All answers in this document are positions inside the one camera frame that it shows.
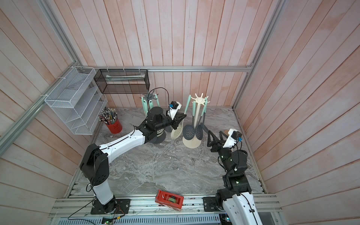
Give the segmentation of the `grey solid spoon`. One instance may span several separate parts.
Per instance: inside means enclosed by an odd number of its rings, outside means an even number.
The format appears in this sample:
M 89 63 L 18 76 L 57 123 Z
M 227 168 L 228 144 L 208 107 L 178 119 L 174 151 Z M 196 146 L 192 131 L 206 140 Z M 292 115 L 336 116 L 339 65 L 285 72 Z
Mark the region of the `grey solid spoon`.
M 142 105 L 143 105 L 143 109 L 144 109 L 144 113 L 147 116 L 148 115 L 148 111 L 149 111 L 149 102 L 148 102 L 148 98 L 147 97 L 143 97 L 142 98 Z

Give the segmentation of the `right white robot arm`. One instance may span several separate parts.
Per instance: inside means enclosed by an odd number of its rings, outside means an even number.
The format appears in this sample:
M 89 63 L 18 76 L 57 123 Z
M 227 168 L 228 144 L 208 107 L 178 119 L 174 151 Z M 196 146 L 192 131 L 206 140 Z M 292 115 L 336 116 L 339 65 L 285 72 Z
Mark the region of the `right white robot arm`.
M 218 162 L 223 167 L 224 189 L 216 193 L 217 207 L 226 212 L 233 225 L 261 225 L 262 221 L 255 206 L 254 196 L 245 175 L 248 168 L 248 153 L 238 146 L 242 133 L 230 129 L 228 134 L 219 132 L 220 137 L 208 131 L 207 146 L 218 153 Z

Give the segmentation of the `cream skimmer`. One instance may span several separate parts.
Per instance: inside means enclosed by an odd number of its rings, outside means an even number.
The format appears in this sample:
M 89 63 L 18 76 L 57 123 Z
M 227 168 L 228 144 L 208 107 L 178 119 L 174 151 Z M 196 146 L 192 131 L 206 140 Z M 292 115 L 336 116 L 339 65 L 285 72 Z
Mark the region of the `cream skimmer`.
M 142 100 L 142 107 L 143 107 L 145 116 L 147 116 L 147 113 L 148 113 L 147 101 L 146 101 L 146 99 L 144 99 L 144 97 L 141 97 L 141 100 Z
M 190 100 L 191 100 L 191 95 L 189 95 L 189 97 L 188 97 L 188 99 L 187 99 L 187 104 L 186 104 L 186 108 L 185 108 L 184 114 L 187 114 L 187 109 L 188 109 Z M 172 138 L 173 140 L 175 140 L 175 139 L 177 139 L 178 137 L 180 137 L 180 135 L 181 135 L 181 133 L 182 133 L 182 129 L 183 129 L 183 123 L 184 123 L 184 121 L 182 121 L 181 125 L 179 125 L 179 126 L 177 127 L 177 129 L 174 129 L 174 130 L 171 132 L 171 138 Z
M 149 108 L 152 109 L 154 107 L 153 101 L 149 100 Z M 164 129 L 158 130 L 157 131 L 157 137 L 162 136 L 164 133 Z

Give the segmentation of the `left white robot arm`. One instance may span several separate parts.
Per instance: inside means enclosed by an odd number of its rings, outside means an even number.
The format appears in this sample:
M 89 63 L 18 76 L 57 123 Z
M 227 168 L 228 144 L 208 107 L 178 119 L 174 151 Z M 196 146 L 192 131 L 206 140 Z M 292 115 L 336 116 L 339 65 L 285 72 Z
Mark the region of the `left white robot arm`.
M 115 141 L 97 146 L 88 146 L 80 163 L 80 170 L 88 179 L 96 199 L 110 213 L 115 208 L 116 198 L 108 184 L 109 164 L 127 151 L 156 139 L 158 131 L 171 126 L 176 129 L 186 118 L 186 114 L 178 112 L 181 103 L 172 101 L 166 113 L 156 106 L 148 111 L 145 120 L 129 134 Z

